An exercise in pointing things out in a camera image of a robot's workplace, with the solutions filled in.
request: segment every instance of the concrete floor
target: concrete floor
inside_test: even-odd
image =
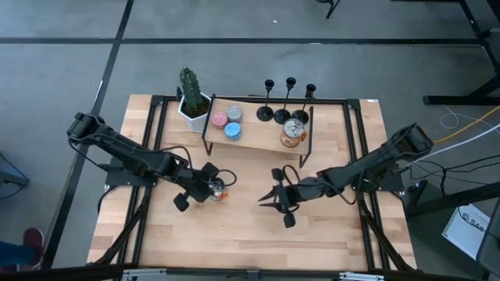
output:
[[[126,0],[0,0],[0,37],[114,37],[125,4]],[[469,5],[483,29],[498,25],[485,1],[469,1]],[[125,37],[474,38],[463,11],[454,3],[349,0],[343,1],[326,21],[327,8],[313,0],[137,0]],[[1,202],[4,227],[0,240],[19,243],[29,226],[48,231],[74,157],[65,132],[76,112],[91,108],[110,49],[108,44],[0,44],[0,127],[4,136],[0,148],[31,178],[26,190]],[[439,122],[448,110],[425,106],[421,97],[466,94],[494,74],[480,48],[122,45],[101,110],[106,123],[120,128],[129,94],[174,94],[182,66],[195,70],[202,90],[209,94],[264,94],[265,79],[274,79],[279,85],[293,76],[298,89],[314,83],[317,97],[376,98],[387,134],[417,122],[433,139],[454,130],[445,129]],[[284,95],[283,89],[273,93]],[[291,96],[302,95],[302,90],[291,92]],[[450,108],[476,118],[491,109]],[[451,126],[453,119],[444,121]],[[487,121],[497,124],[500,114]],[[468,122],[460,119],[460,126]],[[436,145],[436,149],[487,128],[483,124],[474,126],[448,143]],[[491,133],[432,160],[447,166],[496,154],[499,137]],[[91,149],[89,156],[98,162],[109,159],[97,149]],[[495,169],[460,176],[485,183],[499,180]],[[85,165],[55,267],[86,262],[104,179],[104,173]],[[430,178],[436,185],[438,180]],[[411,183],[407,175],[405,182]],[[474,185],[449,180],[446,187],[453,193]],[[476,204],[486,214],[491,214],[494,205],[495,201]],[[439,236],[448,218],[449,214],[440,214],[409,221],[419,268],[481,277],[482,271],[473,260]],[[420,230],[424,225],[435,226],[436,233],[423,233]]]

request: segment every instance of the white cable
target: white cable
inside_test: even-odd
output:
[[[475,137],[471,137],[469,140],[465,140],[465,141],[463,141],[463,142],[461,142],[461,143],[458,143],[458,144],[453,144],[452,146],[449,146],[449,147],[447,147],[447,148],[443,148],[443,149],[438,150],[438,151],[436,151],[436,152],[433,152],[433,153],[431,153],[431,154],[429,154],[429,155],[425,155],[425,156],[423,156],[422,158],[417,159],[416,161],[413,161],[413,162],[410,162],[410,163],[406,164],[406,166],[405,166],[405,167],[408,167],[408,166],[412,165],[413,163],[420,162],[420,161],[424,160],[425,158],[429,158],[430,156],[434,156],[434,155],[440,154],[440,153],[445,152],[445,151],[447,151],[447,150],[450,150],[450,149],[452,149],[452,148],[457,148],[457,147],[459,147],[459,146],[460,146],[460,145],[462,145],[462,144],[466,144],[466,143],[469,143],[469,142],[471,142],[471,141],[474,141],[474,140],[476,140],[476,139],[478,139],[478,138],[480,138],[480,137],[482,137],[482,136],[484,136],[484,135],[486,135],[486,134],[488,134],[488,133],[493,132],[494,130],[496,130],[496,129],[497,129],[497,128],[499,128],[499,127],[500,127],[500,124],[498,124],[497,126],[492,127],[491,129],[487,130],[486,132],[483,132],[483,133],[478,134],[478,135],[477,135],[477,136],[475,136]]]
[[[446,113],[444,114],[443,116],[441,116],[441,119],[439,119],[439,122],[441,123],[441,126],[443,126],[444,128],[446,129],[455,129],[456,127],[459,126],[459,117],[458,116],[461,116],[461,117],[465,117],[465,118],[468,118],[468,119],[472,119],[472,120],[477,120],[477,118],[473,118],[473,117],[470,117],[470,116],[467,116],[467,115],[464,115],[464,114],[460,114],[460,113],[455,113],[453,112],[448,106],[444,105],[444,107],[450,111],[450,113]],[[446,117],[446,116],[454,116],[455,117],[455,125],[453,126],[446,126],[444,123],[443,123],[443,118]],[[493,125],[491,125],[490,123],[484,121],[484,120],[481,120],[480,122],[488,125],[490,128],[493,128]]]

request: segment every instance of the black table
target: black table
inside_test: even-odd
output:
[[[443,0],[426,0],[426,2],[443,2]],[[500,22],[500,1],[487,0],[491,10]],[[465,0],[458,0],[462,6],[463,12],[466,14],[481,47],[486,51],[488,58],[495,69],[495,76],[484,85],[478,87],[472,93],[465,96],[424,96],[423,103],[426,105],[500,105],[500,97],[488,97],[493,91],[500,87],[500,65],[491,52],[490,45],[486,38],[490,37],[489,30],[482,31],[474,19],[472,12]]]

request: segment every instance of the cactus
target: cactus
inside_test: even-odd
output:
[[[206,113],[207,102],[202,97],[196,74],[187,67],[180,71],[180,85],[184,91],[184,113],[196,118]]]

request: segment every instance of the can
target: can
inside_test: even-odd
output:
[[[289,119],[283,124],[280,140],[284,146],[294,148],[304,141],[305,135],[304,124],[299,119]]]
[[[213,201],[222,201],[227,198],[227,188],[221,179],[209,181],[209,188],[212,191],[210,199]]]

